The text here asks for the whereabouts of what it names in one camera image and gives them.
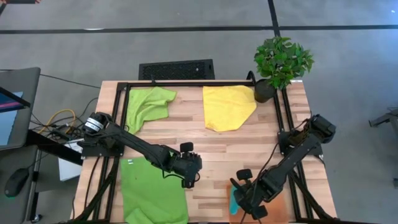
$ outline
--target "black floor line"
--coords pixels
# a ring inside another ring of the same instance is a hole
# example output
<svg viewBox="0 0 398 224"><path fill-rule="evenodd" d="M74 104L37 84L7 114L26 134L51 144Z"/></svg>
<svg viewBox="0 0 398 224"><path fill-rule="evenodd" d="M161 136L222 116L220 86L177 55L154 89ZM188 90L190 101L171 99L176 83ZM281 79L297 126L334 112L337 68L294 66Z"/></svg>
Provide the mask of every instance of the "black floor line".
<svg viewBox="0 0 398 224"><path fill-rule="evenodd" d="M254 31L273 30L272 26L143 27L107 29L32 29L0 30L0 34L108 34L140 32Z"/></svg>
<svg viewBox="0 0 398 224"><path fill-rule="evenodd" d="M0 30L0 34L112 34L142 32L198 32L198 31L260 31L273 30L280 35L281 30L394 30L398 25L357 25L357 26L203 26L203 27L143 27L106 29L28 29Z"/></svg>
<svg viewBox="0 0 398 224"><path fill-rule="evenodd" d="M274 28L274 34L275 34L275 36L280 36L278 19L276 16L275 5L274 5L273 0L268 0L268 7L269 7L269 12L271 14L272 27Z"/></svg>
<svg viewBox="0 0 398 224"><path fill-rule="evenodd" d="M4 9L6 8L7 4L1 4L0 6L0 16L2 14L2 12L4 11Z"/></svg>
<svg viewBox="0 0 398 224"><path fill-rule="evenodd" d="M350 25L350 26L280 26L279 30L381 30L398 29L398 25Z"/></svg>

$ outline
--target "potted plant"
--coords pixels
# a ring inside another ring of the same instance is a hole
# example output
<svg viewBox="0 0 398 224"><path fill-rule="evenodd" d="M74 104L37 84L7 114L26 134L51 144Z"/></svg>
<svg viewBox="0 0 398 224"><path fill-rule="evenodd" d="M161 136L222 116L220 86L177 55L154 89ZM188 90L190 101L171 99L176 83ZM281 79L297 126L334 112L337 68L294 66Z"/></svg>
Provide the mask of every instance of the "potted plant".
<svg viewBox="0 0 398 224"><path fill-rule="evenodd" d="M298 43L291 43L288 37L266 39L257 48L254 61L261 79L254 87L257 102L264 103L274 97L276 89L283 89L291 79L303 77L312 68L312 54Z"/></svg>

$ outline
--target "wire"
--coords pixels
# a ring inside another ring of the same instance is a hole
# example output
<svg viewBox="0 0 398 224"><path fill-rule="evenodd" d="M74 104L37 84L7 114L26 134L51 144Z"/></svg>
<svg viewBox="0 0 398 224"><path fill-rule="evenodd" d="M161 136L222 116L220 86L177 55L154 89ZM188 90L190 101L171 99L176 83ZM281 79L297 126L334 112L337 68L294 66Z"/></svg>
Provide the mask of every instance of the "wire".
<svg viewBox="0 0 398 224"><path fill-rule="evenodd" d="M40 125L45 126L41 121L39 121L39 119L35 116L35 114L33 114L33 112L32 112L32 116L37 120L37 122L40 123Z"/></svg>
<svg viewBox="0 0 398 224"><path fill-rule="evenodd" d="M7 71L7 72L13 71L13 70L15 70L15 69L0 69L0 71ZM70 80L65 80L63 78L53 77L51 75L44 75L44 74L40 74L40 75L42 75L44 77L48 77L48 78L54 78L54 79L57 79L57 80L61 80L61 81L68 82L68 83L73 83L73 84L76 84L76 85L83 85L83 86L88 86L88 87L92 87L92 88L101 88L101 87L98 87L98 86L93 86L93 85L89 85L89 84L84 84L84 83L78 83L78 82L74 82L74 81L70 81Z"/></svg>
<svg viewBox="0 0 398 224"><path fill-rule="evenodd" d="M398 107L396 107L396 106L390 106L390 107L387 107L387 110L389 110L390 112L392 112L393 110L395 110L395 109L397 109Z"/></svg>
<svg viewBox="0 0 398 224"><path fill-rule="evenodd" d="M73 125L75 124L75 121L76 121L75 112L74 112L73 110L71 110L71 109L64 109L64 110L60 110L60 111L56 112L53 116L51 116L51 118L49 119L49 121L47 122L47 124L45 125L45 127L43 127L38 133L41 134L41 133L44 131L44 129L47 128L47 127L50 125L51 121L56 117L56 115L58 115L58 114L60 114L60 113L63 113L63 112L71 112L71 113L72 113L72 115L73 115L72 126L73 126ZM65 131L65 133L69 132L70 129L71 129L71 127L69 127L69 128Z"/></svg>
<svg viewBox="0 0 398 224"><path fill-rule="evenodd" d="M303 125L303 123L306 123L309 119L305 119L301 122L301 124L299 124L297 127L294 128L294 130L296 130L297 128L299 128L301 125Z"/></svg>
<svg viewBox="0 0 398 224"><path fill-rule="evenodd" d="M83 126L84 122L83 122L80 118L81 118L82 116L84 116L84 114L86 113L86 111L87 111L89 105L90 105L94 100L97 100L97 99L98 99L98 97L95 97L95 98L91 99L91 100L87 103L87 105L86 105L85 109L83 110L83 112L81 113L81 115L80 115L79 117L73 119L73 121L69 121L68 123L74 123L76 120L79 120L82 124L80 124L80 125L77 126L76 128L79 128L79 127ZM34 114L32 114L32 115L33 115L33 117L37 120L37 122L36 122L36 121L32 121L32 120L31 120L30 122L31 122L31 123L34 123L34 124L36 124L36 125L39 125L38 127L32 128L31 130L33 130L33 131L36 131L36 129L38 129L38 128L42 128L42 129L43 129L43 128L47 128L47 129L48 129L48 132L51 132L51 130L50 130L48 127L50 127L50 128L56 128L57 125L56 125L55 123L58 123L58 122L60 122L60 121L66 120L66 119L74 118L74 116L69 116L69 117L66 117L66 118L61 118L61 119L58 119L58 120L56 120L56 121L53 121L52 123L50 123L50 124L48 124L48 125L44 125L42 122L40 122L40 121L37 119L37 117L36 117Z"/></svg>
<svg viewBox="0 0 398 224"><path fill-rule="evenodd" d="M93 179L94 170L97 166L99 159L100 159L100 157L97 157L97 160L95 160L93 169L91 170L90 178L88 179L88 185L87 185L87 191L86 191L86 197L85 197L85 208L87 207L88 191L90 190L91 180Z"/></svg>
<svg viewBox="0 0 398 224"><path fill-rule="evenodd" d="M251 202L250 202L250 203L253 203L253 201L254 201L254 196L256 195L257 183L258 183L257 180L258 180L258 178L260 177L260 175L262 174L262 171L263 171L263 170L266 168L266 166L268 165L269 161L271 161L271 158L272 158L272 156L274 155L275 150L276 150L276 148L277 148L278 145L279 145L279 142L275 145L275 147L274 147L274 149L272 150L271 155L269 156L267 162L263 165L263 167L261 167L261 170L259 171L259 173L258 173L258 175L257 175L257 177L256 177L256 179L255 179L256 183L254 183L253 196L252 196L252 198L251 198Z"/></svg>
<svg viewBox="0 0 398 224"><path fill-rule="evenodd" d="M200 174L199 174L199 172L197 172L197 174L198 174L198 179L195 180L195 182L198 182L198 181L200 180Z"/></svg>
<svg viewBox="0 0 398 224"><path fill-rule="evenodd" d="M72 199L72 219L75 219L75 197L76 196L73 196L73 199Z"/></svg>
<svg viewBox="0 0 398 224"><path fill-rule="evenodd" d="M36 161L34 161L31 165L29 165L28 167L26 167L26 169L28 169L28 168L30 168L31 166L35 165L36 162L41 161L42 159L44 159L44 158L45 158L46 156L48 156L48 155L50 155L50 154L47 153L46 155L40 157L39 159L37 159Z"/></svg>
<svg viewBox="0 0 398 224"><path fill-rule="evenodd" d="M322 157L323 155L313 155L315 158L317 158L324 166L326 166L325 161L323 161Z"/></svg>
<svg viewBox="0 0 398 224"><path fill-rule="evenodd" d="M241 219L241 224L243 223L245 217L246 217L246 212L244 212L244 214L243 214L243 217Z"/></svg>

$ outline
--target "yellow cable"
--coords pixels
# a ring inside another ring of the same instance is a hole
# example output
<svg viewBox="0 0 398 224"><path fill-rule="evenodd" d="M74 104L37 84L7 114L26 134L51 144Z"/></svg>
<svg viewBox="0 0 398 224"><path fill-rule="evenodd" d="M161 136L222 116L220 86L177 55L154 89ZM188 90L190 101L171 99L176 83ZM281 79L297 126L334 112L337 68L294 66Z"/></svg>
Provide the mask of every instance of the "yellow cable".
<svg viewBox="0 0 398 224"><path fill-rule="evenodd" d="M64 109L64 110L60 110L60 111L56 112L53 116L51 116L51 118L49 119L49 121L47 122L47 124L45 124L46 127L43 127L38 133L41 134L41 133L47 128L47 126L51 123L51 121L56 117L56 115L58 115L58 114L60 114L60 113L63 113L63 112L67 112L67 111L71 112L72 115L73 115L73 122L72 122L72 125L71 125L71 126L73 126L73 125L75 124L75 121L76 121L75 112L74 112L73 110L71 110L71 109ZM67 129L67 131L65 131L65 133L69 132L70 129L71 129L71 127L69 127L69 128Z"/></svg>

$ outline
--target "plant pot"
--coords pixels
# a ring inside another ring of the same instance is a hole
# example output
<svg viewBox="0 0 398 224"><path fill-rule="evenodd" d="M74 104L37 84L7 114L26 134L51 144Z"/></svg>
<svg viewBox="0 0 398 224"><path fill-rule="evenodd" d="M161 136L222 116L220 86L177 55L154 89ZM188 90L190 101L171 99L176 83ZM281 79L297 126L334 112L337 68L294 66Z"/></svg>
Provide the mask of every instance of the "plant pot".
<svg viewBox="0 0 398 224"><path fill-rule="evenodd" d="M265 103L267 100L274 97L276 89L268 84L268 80L259 80L254 86L254 99L259 103Z"/></svg>

